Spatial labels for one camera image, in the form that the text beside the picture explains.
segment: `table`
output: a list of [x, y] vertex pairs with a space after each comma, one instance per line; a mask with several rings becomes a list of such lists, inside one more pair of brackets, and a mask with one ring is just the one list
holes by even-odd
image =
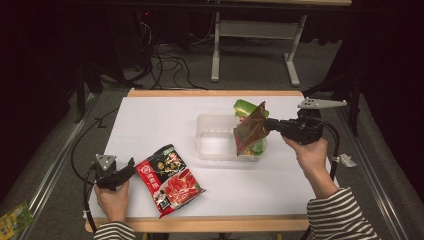
[[[297, 4], [297, 5], [319, 5], [319, 6], [350, 6], [351, 0], [230, 0], [229, 2], [254, 2], [274, 4]], [[289, 73], [292, 86], [300, 85], [299, 78], [294, 67], [293, 58], [305, 27], [307, 15], [302, 14], [297, 23], [281, 22], [257, 22], [240, 20], [221, 20], [220, 12], [215, 13], [215, 44], [212, 57], [212, 82], [219, 81], [219, 39], [221, 36], [231, 37], [255, 37], [269, 39], [291, 40], [288, 53], [284, 53], [284, 61]]]
[[[296, 118], [297, 104], [304, 99], [297, 91], [203, 90], [132, 90], [123, 99], [104, 154], [117, 155], [120, 169], [129, 158], [134, 157], [137, 164], [160, 147], [172, 143], [206, 189], [187, 206], [158, 219], [159, 213], [150, 193], [138, 175], [134, 175], [127, 224], [136, 232], [282, 232], [307, 228], [306, 203], [314, 194], [295, 161], [294, 151], [284, 144], [277, 132], [268, 136], [267, 149], [253, 166], [211, 167], [197, 159], [193, 128], [196, 116], [233, 114], [232, 105], [238, 98], [258, 104], [266, 101], [270, 117], [281, 119]], [[90, 197], [90, 207], [96, 225], [105, 223], [105, 215], [94, 193]]]

